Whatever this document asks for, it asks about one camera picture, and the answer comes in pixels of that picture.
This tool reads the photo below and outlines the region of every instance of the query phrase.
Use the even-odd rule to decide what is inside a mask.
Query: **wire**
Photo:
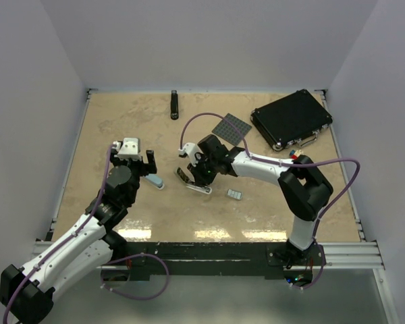
[[[108,177],[108,169],[109,169],[109,158],[111,155],[111,149],[113,148],[113,145],[110,145],[107,151],[107,158],[105,161],[105,169],[103,172],[103,179],[102,179],[102,185],[101,189],[99,190],[99,193],[97,195],[96,202],[94,203],[93,209],[90,212],[90,215],[87,217],[87,219],[78,227],[75,232],[78,234],[81,232],[81,230],[84,228],[84,226],[91,220],[93,215],[95,214],[95,211],[97,210],[97,207],[100,205],[102,201],[102,195],[103,191],[105,190],[105,184],[107,183],[107,177]],[[51,249],[49,253],[47,253],[38,263],[37,267],[33,267],[33,269],[27,274],[27,276],[21,281],[21,283],[18,285],[18,287],[15,289],[15,292],[13,292],[11,298],[9,299],[9,302],[7,303],[5,313],[3,315],[3,324],[7,324],[7,318],[9,316],[9,312],[11,310],[12,305],[15,302],[16,296],[20,293],[26,282],[36,273],[37,271],[41,270],[41,266],[45,264],[45,262],[52,256],[54,255],[60,248],[62,248],[64,245],[66,245],[72,238],[76,236],[74,235],[69,235],[67,238],[65,238],[63,241],[61,241],[55,248]]]
[[[250,154],[249,148],[248,148],[248,143],[246,142],[246,140],[244,139],[244,136],[242,135],[242,133],[240,133],[239,129],[237,129],[237,127],[235,127],[235,125],[233,125],[229,120],[227,120],[226,118],[224,118],[223,116],[217,114],[217,113],[199,113],[197,115],[195,115],[194,117],[190,118],[188,120],[188,122],[184,125],[183,130],[182,130],[182,134],[180,136],[180,149],[183,149],[183,138],[184,138],[184,133],[186,131],[186,128],[188,128],[189,124],[191,123],[192,120],[200,117],[200,116],[215,116],[218,117],[220,119],[222,119],[223,121],[227,122],[227,124],[229,124],[234,131],[237,133],[237,135],[239,135],[243,141],[243,145],[244,145],[244,151],[246,152],[246,155],[249,157],[249,159],[251,160],[255,160],[255,161],[260,161],[263,163],[269,163],[269,164],[273,164],[273,165],[278,165],[278,166],[284,166],[284,167],[296,167],[298,169],[304,169],[304,168],[309,168],[309,167],[321,167],[323,165],[329,165],[329,164],[333,164],[333,163],[341,163],[341,162],[353,162],[356,165],[356,169],[354,170],[354,173],[352,174],[352,177],[350,179],[350,181],[348,181],[348,183],[345,185],[345,188],[342,189],[339,194],[337,194],[337,196],[335,198],[333,198],[333,200],[319,213],[317,220],[315,221],[315,226],[314,226],[314,230],[313,230],[313,240],[314,243],[318,246],[318,249],[321,253],[321,257],[322,257],[322,263],[321,263],[321,268],[317,274],[317,276],[315,277],[315,279],[308,285],[304,286],[304,287],[300,287],[300,289],[307,289],[310,288],[311,286],[313,286],[321,277],[321,275],[323,274],[323,268],[324,268],[324,264],[325,264],[325,255],[324,255],[324,250],[323,248],[317,243],[317,240],[315,238],[315,236],[317,235],[317,231],[318,231],[318,227],[319,224],[321,222],[321,218],[323,218],[323,216],[325,215],[325,213],[340,199],[340,197],[342,197],[343,194],[345,194],[345,192],[348,191],[348,189],[351,187],[352,183],[355,181],[355,179],[357,178],[358,172],[360,171],[360,162],[358,162],[356,159],[353,158],[337,158],[337,159],[331,159],[331,160],[326,160],[326,161],[322,161],[322,162],[317,162],[317,163],[307,163],[307,164],[294,164],[294,163],[280,163],[279,161],[276,160],[269,160],[269,159],[264,159],[262,157],[257,157],[255,155]]]
[[[122,258],[122,259],[110,261],[106,265],[113,265],[113,264],[116,264],[116,263],[119,263],[119,262],[122,262],[122,261],[127,261],[127,260],[130,260],[130,259],[135,259],[135,258],[140,258],[140,257],[149,257],[149,258],[155,259],[155,260],[159,261],[162,264],[163,268],[165,269],[165,273],[166,273],[166,276],[167,276],[167,278],[165,280],[165,284],[163,285],[163,287],[156,294],[153,294],[153,295],[150,295],[150,296],[147,296],[147,297],[140,297],[140,296],[134,296],[134,295],[128,294],[126,292],[120,292],[119,290],[116,290],[114,288],[109,287],[105,283],[102,276],[101,276],[101,283],[102,283],[101,287],[106,288],[107,290],[109,290],[110,292],[113,292],[114,294],[129,298],[129,299],[135,299],[135,300],[150,300],[150,299],[156,298],[157,296],[162,294],[167,289],[168,284],[169,284],[169,270],[168,270],[168,267],[165,264],[165,262],[162,261],[162,259],[160,259],[159,257],[157,257],[157,256],[155,256],[153,254],[140,253],[140,254],[130,255],[130,256],[127,256],[127,257]]]

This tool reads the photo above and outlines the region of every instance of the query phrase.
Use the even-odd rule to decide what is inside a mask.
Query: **gray wall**
[[[327,88],[377,0],[41,0],[87,86]]]
[[[362,162],[354,197],[405,323],[405,0],[378,2],[328,94],[342,154]]]
[[[0,272],[47,231],[83,95],[42,4],[0,0]]]

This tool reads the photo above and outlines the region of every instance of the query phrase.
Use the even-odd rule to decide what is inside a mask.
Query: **wooden table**
[[[142,153],[153,149],[158,175],[165,189],[145,180],[136,203],[116,230],[127,240],[148,241],[282,241],[292,229],[293,216],[279,187],[266,182],[218,175],[211,195],[189,190],[173,170],[186,170],[187,159],[178,157],[180,133],[195,114],[231,113],[248,122],[250,112],[287,94],[275,93],[184,93],[179,94],[180,118],[169,117],[170,94],[106,92],[91,96],[78,147],[59,210],[53,239],[56,240],[81,216],[96,196],[104,168],[107,146],[114,140],[138,137]],[[216,117],[194,120],[184,142],[195,142],[211,133]],[[251,152],[270,157],[288,157],[289,150],[274,153],[255,127],[246,136]],[[322,133],[304,153],[313,161],[337,157],[330,130]],[[321,168],[335,193],[344,186],[339,165]],[[241,191],[238,201],[227,189]],[[358,242],[352,207],[344,195],[324,216],[318,239],[324,242]]]

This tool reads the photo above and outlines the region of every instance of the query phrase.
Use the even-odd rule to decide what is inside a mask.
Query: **purple cable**
[[[107,286],[107,284],[105,283],[105,281],[103,280],[103,278],[101,276],[102,287],[105,287],[107,290],[109,290],[110,292],[113,292],[114,294],[129,298],[129,299],[135,299],[135,300],[150,300],[150,299],[156,298],[157,296],[162,294],[165,291],[165,289],[167,289],[168,284],[169,284],[169,271],[168,271],[168,267],[165,264],[165,262],[163,262],[162,259],[160,259],[159,257],[157,257],[153,254],[145,254],[145,253],[134,254],[134,255],[127,256],[126,258],[110,261],[106,265],[113,265],[115,263],[123,262],[123,261],[130,260],[130,259],[140,258],[140,257],[149,257],[149,258],[155,259],[155,260],[159,261],[162,264],[163,268],[165,269],[167,279],[165,280],[165,284],[163,285],[162,289],[159,290],[156,294],[147,296],[147,297],[139,297],[139,296],[134,296],[134,295],[128,294],[126,292],[120,292],[119,290],[115,290],[115,289]]]
[[[317,162],[317,163],[307,163],[307,164],[294,164],[294,163],[280,163],[278,161],[273,161],[273,160],[268,160],[268,159],[264,159],[262,157],[255,157],[253,155],[250,154],[249,149],[248,149],[248,143],[246,142],[246,140],[244,139],[244,136],[242,135],[242,133],[240,133],[240,131],[237,129],[237,127],[235,127],[232,123],[230,123],[228,120],[226,120],[223,116],[217,114],[217,113],[199,113],[197,115],[195,115],[194,117],[192,117],[191,119],[188,120],[188,122],[184,125],[183,130],[182,130],[182,135],[180,136],[180,149],[183,148],[183,138],[184,138],[184,132],[186,131],[186,128],[189,126],[190,122],[192,120],[194,120],[197,117],[200,116],[204,116],[204,115],[209,115],[209,116],[215,116],[218,117],[222,120],[224,120],[225,122],[227,122],[233,129],[234,131],[241,137],[242,141],[243,141],[243,145],[244,145],[244,150],[246,152],[246,155],[255,161],[260,161],[263,163],[269,163],[269,164],[273,164],[273,165],[278,165],[278,166],[285,166],[285,167],[296,167],[298,169],[303,169],[303,168],[308,168],[308,167],[320,167],[323,165],[329,165],[329,164],[333,164],[333,163],[340,163],[340,162],[353,162],[356,165],[356,169],[354,170],[354,173],[352,174],[352,177],[350,179],[350,181],[348,181],[348,183],[345,185],[345,188],[342,189],[339,194],[337,194],[337,196],[335,198],[333,198],[333,200],[323,209],[323,211],[319,214],[317,221],[315,222],[315,227],[313,230],[313,239],[315,240],[315,244],[318,246],[318,249],[321,252],[321,257],[322,257],[322,264],[321,264],[321,268],[319,269],[319,272],[317,274],[317,276],[315,277],[314,280],[312,280],[312,282],[304,287],[302,287],[303,289],[307,289],[310,288],[311,286],[313,286],[321,277],[321,275],[323,274],[323,268],[324,268],[324,263],[325,263],[325,255],[324,255],[324,250],[323,248],[321,248],[321,246],[317,243],[317,240],[315,238],[315,236],[317,235],[317,230],[319,227],[319,224],[321,222],[321,218],[323,218],[324,214],[340,199],[340,197],[348,191],[348,189],[351,187],[352,183],[355,181],[355,179],[357,178],[358,172],[360,171],[360,162],[358,162],[356,159],[352,159],[352,158],[337,158],[337,159],[331,159],[331,160],[327,160],[327,161],[322,161],[322,162]]]
[[[109,157],[111,155],[111,149],[113,145],[110,145],[108,148],[107,152],[107,158],[105,162],[105,170],[103,173],[103,179],[102,179],[102,186],[101,189],[99,190],[96,202],[94,203],[93,209],[90,212],[90,215],[87,217],[87,219],[80,225],[79,228],[76,229],[76,233],[78,234],[81,232],[81,230],[84,228],[84,226],[90,221],[90,219],[93,217],[95,211],[97,210],[97,207],[100,205],[101,200],[102,200],[102,195],[103,191],[105,190],[105,184],[107,182],[107,177],[108,177],[108,169],[109,169]],[[28,275],[21,281],[21,283],[18,285],[18,287],[15,289],[15,292],[13,292],[11,298],[9,299],[9,302],[7,303],[6,309],[5,309],[5,314],[3,315],[3,324],[7,324],[7,317],[9,316],[9,312],[11,310],[12,304],[15,302],[16,296],[20,293],[21,289],[24,287],[26,282],[34,275],[34,273],[38,270],[40,270],[40,266],[43,265],[54,253],[56,253],[62,246],[64,246],[66,243],[68,243],[72,238],[74,238],[73,235],[69,235],[66,239],[61,241],[55,248],[53,248],[49,253],[47,253],[38,263],[39,268],[33,268]]]

